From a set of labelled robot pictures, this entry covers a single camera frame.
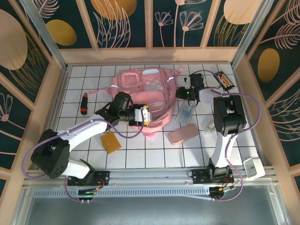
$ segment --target pink backpack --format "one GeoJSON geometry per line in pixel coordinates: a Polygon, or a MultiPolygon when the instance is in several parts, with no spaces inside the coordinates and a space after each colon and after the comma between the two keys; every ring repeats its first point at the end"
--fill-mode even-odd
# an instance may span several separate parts
{"type": "Polygon", "coordinates": [[[148,105],[152,121],[142,132],[145,137],[150,138],[172,118],[176,94],[175,80],[183,70],[184,67],[179,70],[161,67],[124,70],[112,78],[108,92],[114,97],[123,91],[130,94],[135,104],[148,105]]]}

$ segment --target decorative wallpaper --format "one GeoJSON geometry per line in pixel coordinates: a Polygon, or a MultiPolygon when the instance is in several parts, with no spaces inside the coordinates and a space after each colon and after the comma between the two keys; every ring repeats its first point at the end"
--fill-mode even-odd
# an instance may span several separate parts
{"type": "Polygon", "coordinates": [[[146,47],[144,0],[85,0],[99,48],[146,47]]]}
{"type": "Polygon", "coordinates": [[[267,100],[300,66],[300,2],[287,0],[250,64],[267,100]]]}
{"type": "Polygon", "coordinates": [[[59,49],[91,48],[75,0],[32,0],[32,2],[59,49]]]}
{"type": "Polygon", "coordinates": [[[0,199],[1,199],[2,192],[4,190],[5,183],[6,180],[0,179],[0,199]]]}
{"type": "Polygon", "coordinates": [[[295,181],[296,181],[297,187],[300,191],[300,176],[295,177],[295,181]]]}
{"type": "Polygon", "coordinates": [[[10,170],[30,113],[30,109],[0,84],[0,167],[10,170]]]}
{"type": "Polygon", "coordinates": [[[0,73],[34,102],[49,61],[8,1],[0,21],[0,73]]]}
{"type": "Polygon", "coordinates": [[[199,47],[211,0],[153,0],[153,47],[199,47]]]}
{"type": "Polygon", "coordinates": [[[261,0],[221,0],[207,46],[237,47],[261,0]]]}
{"type": "Polygon", "coordinates": [[[269,112],[290,166],[300,163],[300,80],[273,105],[269,112]]]}
{"type": "Polygon", "coordinates": [[[248,48],[246,50],[246,54],[248,54],[249,51],[251,50],[254,42],[256,41],[257,36],[262,32],[263,27],[265,26],[266,22],[268,21],[270,15],[272,14],[272,12],[273,12],[273,10],[274,10],[274,8],[275,8],[275,6],[277,5],[278,2],[279,2],[279,0],[274,0],[273,1],[273,4],[272,4],[272,6],[271,6],[271,8],[270,8],[270,10],[268,12],[268,14],[266,15],[266,17],[263,20],[260,28],[258,29],[258,31],[256,32],[255,36],[253,37],[253,40],[251,41],[250,45],[248,46],[248,48]]]}

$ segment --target white tile floor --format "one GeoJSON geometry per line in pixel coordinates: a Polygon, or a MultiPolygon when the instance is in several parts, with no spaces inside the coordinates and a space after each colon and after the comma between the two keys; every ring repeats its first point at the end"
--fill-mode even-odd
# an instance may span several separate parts
{"type": "MultiPolygon", "coordinates": [[[[105,90],[98,94],[89,96],[88,115],[82,116],[79,112],[80,101],[85,92],[97,90],[98,88],[111,85],[111,79],[124,69],[144,68],[152,66],[161,66],[169,69],[178,69],[181,66],[185,70],[177,78],[177,86],[184,84],[184,77],[194,71],[207,69],[213,72],[224,71],[229,75],[231,81],[236,84],[231,66],[229,64],[189,64],[189,65],[127,65],[127,66],[88,66],[73,67],[64,102],[58,121],[57,130],[69,128],[75,124],[85,121],[94,112],[102,108],[112,97],[105,90]]],[[[218,86],[214,77],[204,73],[206,86],[218,86]]],[[[173,146],[168,140],[168,134],[180,128],[175,121],[182,101],[176,102],[174,116],[172,120],[156,134],[151,140],[146,140],[143,135],[134,139],[124,139],[116,135],[121,144],[121,149],[107,154],[102,147],[100,135],[86,140],[76,146],[71,151],[70,156],[74,159],[84,159],[95,168],[113,169],[113,168],[160,168],[160,167],[191,167],[207,166],[216,145],[217,133],[205,135],[203,127],[212,120],[212,107],[200,102],[196,108],[195,116],[191,123],[196,124],[199,129],[199,135],[182,144],[173,146]]],[[[128,127],[125,122],[120,122],[117,129],[127,136],[133,136],[136,130],[128,127]]],[[[257,151],[251,135],[251,132],[241,134],[234,144],[230,160],[234,165],[242,165],[242,160],[249,157],[257,157],[257,151]]]]}

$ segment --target white device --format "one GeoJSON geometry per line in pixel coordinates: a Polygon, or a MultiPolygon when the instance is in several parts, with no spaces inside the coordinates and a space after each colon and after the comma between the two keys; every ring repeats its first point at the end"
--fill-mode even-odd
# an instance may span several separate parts
{"type": "Polygon", "coordinates": [[[246,175],[248,178],[258,178],[266,174],[263,168],[263,164],[260,158],[249,158],[243,162],[245,167],[246,175]]]}

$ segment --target yellow circle pattern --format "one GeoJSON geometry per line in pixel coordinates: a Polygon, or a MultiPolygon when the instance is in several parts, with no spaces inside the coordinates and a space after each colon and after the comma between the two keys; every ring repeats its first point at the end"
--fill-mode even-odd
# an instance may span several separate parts
{"type": "Polygon", "coordinates": [[[224,4],[225,19],[232,24],[250,23],[261,0],[226,0],[224,4]]]}
{"type": "Polygon", "coordinates": [[[91,3],[95,10],[104,18],[109,20],[115,20],[113,15],[117,13],[117,6],[119,5],[120,9],[123,8],[127,13],[127,16],[130,17],[136,9],[137,2],[136,0],[91,0],[91,3]]]}
{"type": "Polygon", "coordinates": [[[23,66],[28,44],[21,24],[9,13],[0,9],[0,65],[10,70],[23,66]]]}
{"type": "Polygon", "coordinates": [[[70,46],[77,41],[75,30],[65,21],[51,20],[46,26],[57,44],[70,46]]]}
{"type": "Polygon", "coordinates": [[[270,82],[276,75],[280,64],[280,57],[275,49],[267,48],[258,60],[258,77],[262,82],[270,82]]]}

